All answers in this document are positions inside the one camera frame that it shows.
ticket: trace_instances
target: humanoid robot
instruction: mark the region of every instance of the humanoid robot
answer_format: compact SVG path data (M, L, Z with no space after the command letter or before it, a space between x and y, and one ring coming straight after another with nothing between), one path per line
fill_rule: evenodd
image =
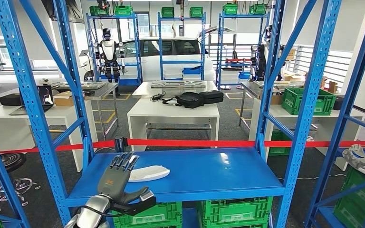
M104 68L108 82L113 82L111 78L111 67L113 68L114 80L115 82L118 82L120 77L119 70L122 69L122 72L125 71L125 56L124 49L122 48L122 42L117 44L114 40L112 40L111 31L108 28L103 29L103 38L104 39L100 43L95 43L95 47L101 47L103 50ZM117 62L115 52L117 48L120 50L121 66ZM115 89L115 96L120 96L118 93L118 87Z
M133 216L156 205L156 197L148 187L132 193L124 191L138 158L133 152L116 155L98 183L99 194L79 207L65 228L110 228L106 217ZM137 199L138 203L129 204ZM119 213L109 214L111 210Z

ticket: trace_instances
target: blue metal shelving rack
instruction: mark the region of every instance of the blue metal shelving rack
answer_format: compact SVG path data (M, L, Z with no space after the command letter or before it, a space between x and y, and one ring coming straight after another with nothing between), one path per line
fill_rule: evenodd
M365 35L363 37L362 46L360 47L359 54L357 55L356 58L355 67L349 80L348 89L346 90L341 111L339 112L338 121L336 122L335 129L332 134L331 143L329 145L324 163L322 165L320 176L318 178L318 182L311 199L310 208L308 209L308 213L304 224L305 227L307 228L310 228L312 225L315 225L316 227L319 226L316 221L316 216L319 213L326 219L326 221L331 225L331 227L345 228L345 226L342 223L340 223L333 214L334 208L324 205L365 187L365 183L363 183L351 189L345 190L339 194L331 196L327 199L324 200L322 199L332 165L334 164L337 157L342 156L342 153L340 153L338 150L339 150L339 143L342 139L342 135L346 127L346 123L348 121L352 121L358 125L365 127L364 122L361 122L360 120L357 120L350 116L364 71L365 71Z
M270 12L262 15L256 15L256 14L225 14L224 12L222 14L219 14L219 27L218 27L218 50L217 50L217 62L216 62L216 86L220 90L220 86L235 86L239 85L238 83L221 83L221 68L222 66L232 66L232 65L240 65L240 66L251 66L251 64L237 64L237 63L225 63L222 64L222 54L223 54L223 30L224 30L224 20L226 18L232 18L232 19L238 19L238 18L259 18L260 19L260 26L259 26L259 38L258 38L258 45L261 45L262 42L262 34L263 34L263 22L264 19L266 19L265 28L269 24L269 15Z
M21 227L21 228L29 228L30 224L24 214L23 208L20 204L20 201L17 197L15 189L13 187L13 183L9 178L8 173L6 172L5 166L0 159L0 185L6 193L8 198L8 203L13 210L13 214L16 218L10 218L6 216L0 215L0 220L4 221L5 226L12 227Z
M162 21L188 21L188 20L200 20L202 22L202 38L201 38L201 59L197 60L173 60L163 61L163 46L162 46ZM157 21L159 24L159 55L160 55L160 79L164 80L163 76L163 64L200 64L201 69L201 80L204 79L205 72L205 23L206 23L206 12L203 13L201 18L162 18L160 12L157 12Z
M88 28L88 42L89 42L89 53L90 56L92 56L93 59L93 63L96 63L96 54L95 54L95 48L93 46L94 42L92 40L92 36L95 38L95 42L98 41L98 37L97 37L97 28L96 28L96 20L99 19L132 19L134 22L134 35L135 35L135 50L136 50L136 63L125 63L126 67L137 67L137 76L135 79L120 79L119 80L119 84L120 85L126 85L126 86L139 86L141 84L141 80L142 80L142 62L141 62L141 45L140 45L140 40L139 40L139 29L138 29L138 15L132 13L131 15L127 15L127 16L120 16L120 15L111 15L111 16L89 16L88 13L86 13L86 18L87 18L87 28ZM94 33L91 34L92 28L90 25L90 20L92 20L93 22L93 28L94 28ZM98 71L97 67L94 67L94 74L96 77L96 81L99 81L101 79L107 79L106 76L101 76L100 72Z
M275 196L279 197L280 203L278 212L274 216L276 219L274 227L284 228L310 128L310 120L317 99L317 91L323 72L322 68L325 65L339 11L340 0L324 1L310 72L305 84L305 92L303 94L301 111L298 116L295 132L290 131L269 115L268 112L273 81L277 77L279 69L282 67L290 49L293 47L316 1L308 0L280 59L277 59L277 56L286 1L276 1L271 51L267 64L271 67L268 67L266 71L266 83L265 89L263 90L255 148L156 151L151 153L136 152L140 156L140 159L136 163L136 168L161 164L170 169L171 173L166 178L151 182L128 183L125 191L132 192L143 185L147 185L157 196L158 202ZM63 224L66 224L71 218L69 210L71 207L81 206L86 203L89 197L97 194L97 183L105 167L114 157L114 154L94 154L92 150L88 124L86 124L86 110L83 99L81 99L81 88L77 75L75 56L73 54L65 1L54 0L54 6L66 53L67 67L62 63L59 54L55 51L47 32L44 30L38 16L31 7L29 0L20 0L20 2L62 73L68 80L72 93L74 94L75 106L79 116L78 120L69 129L52 142L44 112L40 105L13 3L11 0L0 0L0 25L2 33L8 46L14 70L17 74L20 90L22 94L25 94L23 99L26 103L33 133L40 150L60 218ZM276 178L265 162L263 135L267 120L272 121L293 140L283 183ZM56 146L79 126L81 126L80 129L84 138L83 173L72 191L67 194L54 151ZM192 210L185 210L183 213L184 220L189 220L189 216L193 214Z

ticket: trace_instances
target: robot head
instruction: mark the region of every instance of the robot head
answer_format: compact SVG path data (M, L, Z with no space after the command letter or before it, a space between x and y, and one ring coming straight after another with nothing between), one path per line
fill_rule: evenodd
M103 38L105 40L110 40L111 39L111 32L110 32L110 29L106 28L106 29L103 29Z

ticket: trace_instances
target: white foam object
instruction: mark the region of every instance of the white foam object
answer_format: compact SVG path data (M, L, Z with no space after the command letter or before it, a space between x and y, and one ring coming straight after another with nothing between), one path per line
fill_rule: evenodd
M161 165L152 165L131 171L128 182L153 181L169 175L170 170Z

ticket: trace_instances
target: black backpack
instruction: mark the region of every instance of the black backpack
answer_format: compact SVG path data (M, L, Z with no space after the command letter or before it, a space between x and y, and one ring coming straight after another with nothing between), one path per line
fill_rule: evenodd
M181 96L175 96L170 99L163 99L163 104L169 105L168 101L177 98L176 106L184 106L185 108L196 108L205 104L205 98L197 93L185 92Z

